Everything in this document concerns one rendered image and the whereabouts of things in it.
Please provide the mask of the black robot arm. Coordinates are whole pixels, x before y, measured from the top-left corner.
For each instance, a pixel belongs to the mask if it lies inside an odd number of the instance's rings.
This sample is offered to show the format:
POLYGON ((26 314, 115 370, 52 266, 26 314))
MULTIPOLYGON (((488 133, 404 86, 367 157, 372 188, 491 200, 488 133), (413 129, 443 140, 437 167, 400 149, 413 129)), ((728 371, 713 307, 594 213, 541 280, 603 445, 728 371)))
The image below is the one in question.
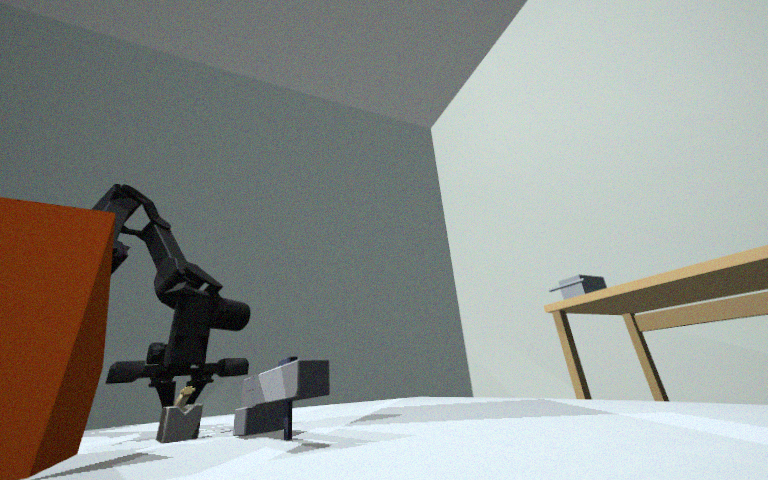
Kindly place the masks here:
MULTIPOLYGON (((171 225, 160 218, 152 200, 129 185, 114 184, 92 209, 115 213, 111 275, 129 256, 130 247, 117 241, 120 233, 145 241, 157 269, 155 294, 161 303, 175 310, 172 325, 206 324, 211 329, 236 332, 246 327, 250 318, 248 304, 221 297, 218 292, 223 285, 196 264, 187 262, 171 225), (151 221, 142 231, 128 229, 124 224, 140 204, 151 221), (205 282, 209 285, 199 290, 205 282)), ((147 365, 164 365, 167 346, 164 342, 151 343, 147 365)))

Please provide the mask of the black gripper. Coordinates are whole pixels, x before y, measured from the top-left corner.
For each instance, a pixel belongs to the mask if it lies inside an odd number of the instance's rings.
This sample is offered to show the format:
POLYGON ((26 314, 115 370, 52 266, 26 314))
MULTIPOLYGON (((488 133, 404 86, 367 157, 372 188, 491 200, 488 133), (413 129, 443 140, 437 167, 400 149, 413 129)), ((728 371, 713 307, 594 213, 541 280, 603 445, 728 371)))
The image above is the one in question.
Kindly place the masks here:
MULTIPOLYGON (((110 366, 108 383, 132 383, 139 378, 150 377, 149 388, 155 387, 163 407, 173 406, 176 381, 174 376, 190 376, 186 387, 195 391, 186 405, 193 405, 215 373, 221 376, 247 375, 249 363, 246 358, 224 358, 217 363, 205 363, 210 326, 206 324, 183 323, 171 325, 164 365, 145 365, 146 361, 117 361, 110 366), (188 368, 194 366, 198 368, 188 368), (170 369, 180 366, 180 369, 170 369)), ((184 407, 185 407, 184 406, 184 407)))

